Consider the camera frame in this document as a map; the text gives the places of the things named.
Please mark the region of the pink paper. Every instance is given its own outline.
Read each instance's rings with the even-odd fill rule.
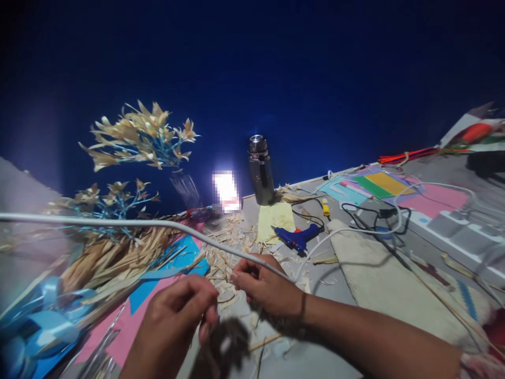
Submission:
[[[177,277],[172,276],[170,278],[161,279],[156,285],[156,287],[154,287],[154,290],[151,291],[149,296],[144,300],[142,305],[139,307],[139,309],[135,312],[133,316],[130,311],[129,302],[126,304],[125,309],[123,310],[121,316],[119,316],[119,319],[116,321],[116,324],[114,325],[114,330],[119,330],[119,333],[106,350],[107,354],[109,354],[114,359],[116,364],[118,364],[120,367],[123,367],[125,364],[126,357],[128,356],[128,352],[132,347],[135,336],[137,335],[137,331],[144,318],[149,301],[158,291],[161,291],[163,288],[172,285],[174,282],[176,282],[182,277],[184,277],[184,275],[180,275]],[[99,345],[100,341],[102,340],[102,337],[105,335],[107,329],[116,318],[121,307],[122,305],[119,306],[116,310],[114,310],[100,324],[95,326],[95,328],[91,332],[88,341],[86,341],[86,343],[84,344],[74,364],[84,362],[91,357],[91,354],[93,353],[95,348]]]
[[[187,220],[184,220],[184,221],[182,221],[180,223],[183,224],[183,225],[187,225],[187,226],[189,225],[189,221],[187,221]],[[204,229],[205,229],[205,223],[204,222],[198,223],[198,224],[196,224],[196,225],[193,226],[193,229],[196,230],[197,232],[200,232],[200,233],[203,234]],[[174,242],[180,240],[185,235],[186,235],[185,233],[179,233],[177,235],[177,237],[175,238]],[[201,250],[201,246],[203,245],[203,242],[201,240],[197,239],[197,238],[194,238],[194,237],[192,237],[192,238],[193,238],[193,241],[195,241],[196,246]]]
[[[428,217],[435,218],[441,211],[454,211],[461,208],[468,200],[465,192],[434,184],[423,184],[425,192],[413,195],[401,202],[402,207],[413,208]]]

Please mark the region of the blue wall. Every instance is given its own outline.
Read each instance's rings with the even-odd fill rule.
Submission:
[[[49,3],[7,17],[0,155],[65,195],[139,177],[162,213],[183,209],[168,170],[94,174],[77,146],[137,98],[173,111],[172,126],[194,120],[202,137],[185,169],[206,204],[213,169],[242,170],[252,192],[251,134],[269,139],[275,183],[293,183],[433,145],[468,109],[503,99],[498,2]]]

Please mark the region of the glowing light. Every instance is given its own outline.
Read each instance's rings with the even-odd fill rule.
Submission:
[[[232,171],[215,171],[212,174],[212,182],[219,197],[219,203],[224,213],[240,211],[240,198],[237,192],[237,184]]]

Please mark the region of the glass vase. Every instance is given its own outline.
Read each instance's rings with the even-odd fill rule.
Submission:
[[[186,174],[182,168],[172,168],[170,180],[182,197],[186,211],[197,222],[204,221],[207,212],[202,209],[200,195],[196,189],[191,175]]]

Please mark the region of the marker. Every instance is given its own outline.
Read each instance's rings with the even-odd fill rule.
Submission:
[[[353,185],[352,185],[351,183],[349,183],[348,181],[345,181],[345,180],[344,180],[344,181],[341,181],[341,182],[340,182],[340,185],[341,185],[341,186],[343,186],[343,187],[345,187],[345,188],[350,189],[351,191],[354,191],[354,192],[356,192],[356,193],[359,193],[360,195],[363,195],[363,196],[364,196],[364,197],[366,197],[366,198],[370,198],[370,199],[371,199],[371,198],[373,198],[373,195],[372,195],[372,194],[369,194],[368,192],[365,192],[365,191],[363,191],[363,190],[359,189],[358,187],[353,186]]]

